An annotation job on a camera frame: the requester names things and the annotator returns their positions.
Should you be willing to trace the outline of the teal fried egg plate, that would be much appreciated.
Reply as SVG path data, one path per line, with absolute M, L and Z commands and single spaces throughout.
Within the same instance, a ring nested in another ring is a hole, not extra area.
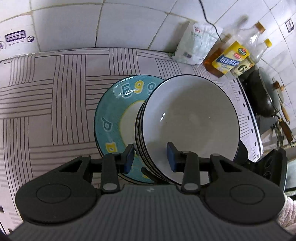
M 138 111 L 164 80 L 151 75 L 134 75 L 114 83 L 100 99 L 94 117 L 95 142 L 102 155 L 122 153 L 135 145 Z

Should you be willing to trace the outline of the white ribbed bowl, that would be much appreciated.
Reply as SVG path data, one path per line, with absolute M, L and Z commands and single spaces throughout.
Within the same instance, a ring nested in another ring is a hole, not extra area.
M 181 184 L 183 173 L 173 172 L 166 146 L 208 158 L 218 153 L 234 160 L 239 145 L 239 121 L 226 93 L 210 80 L 179 75 L 162 82 L 146 100 L 140 136 L 152 166 L 164 178 Z
M 145 102 L 142 103 L 142 105 L 139 108 L 139 111 L 137 113 L 137 117 L 135 120 L 135 128 L 134 128 L 134 138 L 135 138 L 135 145 L 137 149 L 137 155 L 140 157 L 142 162 L 144 163 L 145 167 L 155 176 L 158 178 L 164 179 L 160 171 L 156 169 L 154 164 L 152 164 L 152 161 L 150 158 L 147 156 L 145 147 L 144 147 L 144 141 L 142 139 L 142 129 L 141 129 L 141 124 L 142 124 L 142 111 L 144 110 L 144 104 Z
M 153 163 L 150 155 L 148 154 L 147 147 L 144 142 L 143 131 L 142 131 L 142 117 L 144 115 L 144 108 L 147 104 L 147 101 L 144 101 L 137 113 L 137 117 L 135 120 L 135 127 L 134 127 L 134 138 L 135 138 L 135 145 L 137 148 L 137 155 L 144 163 L 144 167 L 140 169 L 140 171 L 147 176 L 147 178 L 154 181 L 157 184 L 176 184 L 181 186 L 182 182 L 176 182 L 171 178 L 167 177 L 163 174 L 159 168 Z

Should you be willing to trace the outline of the person's right sleeve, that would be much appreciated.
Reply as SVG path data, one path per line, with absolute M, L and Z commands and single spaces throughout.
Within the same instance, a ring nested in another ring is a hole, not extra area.
M 284 194 L 285 203 L 278 215 L 277 222 L 286 231 L 295 235 L 296 232 L 296 204 L 295 200 Z

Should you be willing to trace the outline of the black wok with glass lid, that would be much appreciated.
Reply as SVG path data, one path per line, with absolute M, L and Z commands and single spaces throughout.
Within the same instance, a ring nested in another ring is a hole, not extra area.
M 285 134 L 288 144 L 294 147 L 295 138 L 281 111 L 280 98 L 278 92 L 273 87 L 272 78 L 260 67 L 254 69 L 243 80 L 242 85 L 253 113 L 264 118 L 275 118 Z

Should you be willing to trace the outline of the striped table cloth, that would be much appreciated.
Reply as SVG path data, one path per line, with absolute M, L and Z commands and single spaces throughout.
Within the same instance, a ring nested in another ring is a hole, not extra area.
M 133 75 L 168 79 L 181 74 L 212 80 L 231 99 L 240 139 L 256 162 L 260 133 L 238 80 L 210 75 L 202 66 L 173 61 L 167 53 L 90 48 L 31 54 L 1 61 L 1 231 L 22 223 L 15 194 L 26 182 L 71 159 L 100 156 L 94 136 L 98 102 L 112 84 Z

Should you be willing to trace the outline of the small cream enamel pot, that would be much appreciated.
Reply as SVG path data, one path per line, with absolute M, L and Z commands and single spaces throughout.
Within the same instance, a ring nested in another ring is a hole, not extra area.
M 284 107 L 285 104 L 285 99 L 283 97 L 283 91 L 285 90 L 285 87 L 283 85 L 280 85 L 280 83 L 273 77 L 273 87 L 274 89 L 277 91 L 279 98 L 280 98 L 280 107 L 281 107 L 281 111 L 283 113 L 283 116 L 285 117 L 285 120 L 287 122 L 287 124 L 290 124 L 290 117 L 288 115 L 287 110 Z

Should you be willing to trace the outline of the white vinegar bottle yellow cap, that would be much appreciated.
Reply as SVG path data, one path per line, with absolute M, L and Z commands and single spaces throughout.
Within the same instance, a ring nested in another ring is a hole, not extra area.
M 251 51 L 250 55 L 240 64 L 234 67 L 229 73 L 227 73 L 226 77 L 228 79 L 234 79 L 245 73 L 247 70 L 252 68 L 256 63 L 260 61 L 263 54 L 272 45 L 273 44 L 269 39 L 265 39 L 264 42 L 257 44 L 256 47 Z

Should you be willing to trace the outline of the cooking wine bottle yellow label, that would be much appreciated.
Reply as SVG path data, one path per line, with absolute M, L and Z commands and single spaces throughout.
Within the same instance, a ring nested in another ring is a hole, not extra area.
M 260 22 L 248 29 L 235 30 L 225 43 L 206 57 L 203 66 L 216 77 L 222 77 L 250 55 L 264 31 L 265 27 Z

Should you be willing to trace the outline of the white plastic salt bag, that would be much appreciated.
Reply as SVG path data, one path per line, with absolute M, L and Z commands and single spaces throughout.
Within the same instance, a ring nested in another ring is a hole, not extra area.
M 219 39 L 222 30 L 208 23 L 190 22 L 172 59 L 179 63 L 200 65 Z

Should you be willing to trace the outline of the purple wall sticker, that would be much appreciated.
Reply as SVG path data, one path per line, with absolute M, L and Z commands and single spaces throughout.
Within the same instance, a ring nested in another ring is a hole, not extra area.
M 285 22 L 285 26 L 287 27 L 288 33 L 293 31 L 295 29 L 295 24 L 292 19 L 289 19 L 288 21 Z

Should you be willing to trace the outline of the wall label sticker low left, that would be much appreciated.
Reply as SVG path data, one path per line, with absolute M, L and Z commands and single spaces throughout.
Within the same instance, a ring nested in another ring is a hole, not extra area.
M 19 30 L 11 32 L 1 37 L 1 50 L 6 49 L 8 46 L 12 46 L 19 43 L 31 43 L 34 42 L 35 37 L 33 35 L 27 35 L 25 30 Z

